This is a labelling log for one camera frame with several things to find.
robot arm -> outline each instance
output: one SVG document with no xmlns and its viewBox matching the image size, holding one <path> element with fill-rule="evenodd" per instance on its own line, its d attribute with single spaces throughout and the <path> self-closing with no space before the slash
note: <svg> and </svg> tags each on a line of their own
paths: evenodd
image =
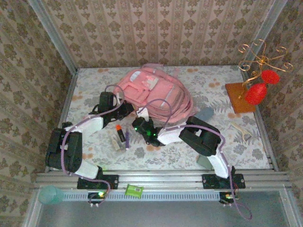
<svg viewBox="0 0 303 227">
<path fill-rule="evenodd" d="M 145 122 L 144 119 L 141 119 L 140 126 L 142 127 L 138 127 L 138 124 L 134 123 L 133 126 L 137 128 L 137 131 L 141 134 L 142 131 L 144 132 L 144 129 L 142 128 L 147 128 L 144 127 L 144 124 L 149 125 L 148 128 L 150 131 L 150 128 L 153 128 L 152 122 Z M 217 147 L 221 142 L 220 137 L 210 131 L 186 127 L 186 125 L 203 126 L 220 133 L 220 131 L 212 125 L 209 125 L 196 117 L 189 117 L 186 122 L 178 126 L 166 129 L 155 129 L 155 131 L 159 131 L 156 136 L 153 137 L 153 135 L 151 135 L 150 137 L 147 137 L 145 134 L 144 139 L 146 142 L 151 143 L 154 146 L 159 146 L 158 144 L 160 144 L 160 146 L 164 146 L 173 142 L 185 142 L 197 153 L 208 158 L 210 163 L 213 165 L 214 172 L 217 176 L 227 178 L 229 176 L 227 164 L 223 160 L 221 154 L 217 152 Z"/>
<path fill-rule="evenodd" d="M 114 109 L 114 94 L 111 92 L 102 92 L 100 95 L 100 102 L 96 105 L 93 111 L 89 114 L 100 114 Z M 62 169 L 61 166 L 61 149 L 65 134 L 71 128 L 74 128 L 67 137 L 64 146 L 64 166 L 70 173 L 95 179 L 102 174 L 102 168 L 95 166 L 82 159 L 82 142 L 87 141 L 89 136 L 96 131 L 106 127 L 106 125 L 115 120 L 121 120 L 129 115 L 134 110 L 133 106 L 124 101 L 121 106 L 103 115 L 102 117 L 94 117 L 89 121 L 82 123 L 80 126 L 74 128 L 72 123 L 62 126 L 62 129 L 54 129 L 51 134 L 49 145 L 47 148 L 45 163 L 49 167 Z"/>
</svg>

wooden base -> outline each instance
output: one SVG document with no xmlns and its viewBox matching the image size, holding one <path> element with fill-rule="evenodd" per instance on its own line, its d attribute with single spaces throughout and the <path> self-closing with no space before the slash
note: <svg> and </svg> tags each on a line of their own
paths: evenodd
<svg viewBox="0 0 303 227">
<path fill-rule="evenodd" d="M 245 86 L 242 87 L 242 83 L 225 84 L 225 88 L 229 99 L 231 100 L 235 114 L 255 112 L 255 106 L 249 104 L 244 99 L 244 95 L 242 98 L 239 98 L 243 91 L 247 91 Z"/>
</svg>

glue stick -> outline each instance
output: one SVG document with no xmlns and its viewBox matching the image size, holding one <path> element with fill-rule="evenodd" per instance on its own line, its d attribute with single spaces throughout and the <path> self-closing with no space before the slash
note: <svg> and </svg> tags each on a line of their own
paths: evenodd
<svg viewBox="0 0 303 227">
<path fill-rule="evenodd" d="M 117 133 L 118 133 L 118 135 L 119 135 L 119 138 L 120 138 L 121 142 L 125 142 L 126 139 L 125 139 L 124 134 L 123 134 L 123 132 L 122 132 L 121 125 L 120 125 L 120 124 L 117 124 L 117 125 L 116 125 L 116 129 L 117 129 Z"/>
</svg>

purple marker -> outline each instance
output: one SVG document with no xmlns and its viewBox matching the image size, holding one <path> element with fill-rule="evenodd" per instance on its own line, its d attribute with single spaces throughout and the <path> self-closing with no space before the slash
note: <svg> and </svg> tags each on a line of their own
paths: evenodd
<svg viewBox="0 0 303 227">
<path fill-rule="evenodd" d="M 126 129 L 126 133 L 125 133 L 125 149 L 128 150 L 129 149 L 129 132 L 128 129 Z"/>
</svg>

aluminum frame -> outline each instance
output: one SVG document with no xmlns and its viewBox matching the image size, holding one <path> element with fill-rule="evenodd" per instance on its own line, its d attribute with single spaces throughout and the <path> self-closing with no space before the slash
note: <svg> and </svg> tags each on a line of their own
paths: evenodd
<svg viewBox="0 0 303 227">
<path fill-rule="evenodd" d="M 246 72 L 241 72 L 243 79 L 248 78 Z M 66 120 L 71 97 L 76 87 L 77 74 L 72 78 L 67 98 L 64 103 L 59 126 Z M 271 169 L 237 170 L 236 173 L 244 175 L 246 189 L 243 192 L 278 191 L 283 201 L 283 206 L 288 218 L 289 226 L 302 226 L 301 216 L 291 191 L 292 184 L 285 172 L 279 172 L 268 135 L 257 107 L 255 112 L 256 122 L 262 137 L 266 154 L 270 156 Z M 106 175 L 119 175 L 119 186 L 115 192 L 125 192 L 127 184 L 143 186 L 145 192 L 213 192 L 226 190 L 204 189 L 202 174 L 214 174 L 214 171 L 104 171 Z M 38 174 L 36 180 L 36 192 L 32 198 L 29 215 L 25 221 L 26 227 L 36 226 L 39 218 L 41 204 L 38 202 L 38 193 L 41 187 L 53 185 L 63 189 L 65 192 L 89 192 L 94 190 L 78 190 L 77 177 L 66 176 L 62 171 L 47 168 L 46 173 Z"/>
<path fill-rule="evenodd" d="M 65 65 L 67 66 L 71 74 L 74 75 L 77 72 L 77 63 L 72 58 L 72 55 L 67 45 L 64 43 L 64 40 L 60 36 L 60 33 L 57 32 L 57 29 L 52 21 L 52 18 L 48 14 L 44 6 L 44 3 L 41 0 L 28 0 L 28 3 L 30 4 L 30 6 L 33 8 L 34 12 L 38 16 L 44 29 L 47 31 L 57 51 L 62 57 Z"/>
<path fill-rule="evenodd" d="M 287 3 L 287 0 L 275 0 L 272 3 L 271 8 L 269 9 L 269 11 L 266 15 L 266 19 L 263 21 L 257 35 L 255 36 L 255 38 L 253 40 L 257 40 L 257 39 L 266 40 L 269 32 L 275 25 L 280 13 L 284 9 L 286 3 Z M 256 54 L 258 54 L 258 52 L 261 49 L 260 45 L 255 46 L 252 44 L 252 45 L 250 45 L 250 47 Z M 246 61 L 253 61 L 255 59 L 255 56 L 251 52 L 248 52 L 244 59 Z"/>
</svg>

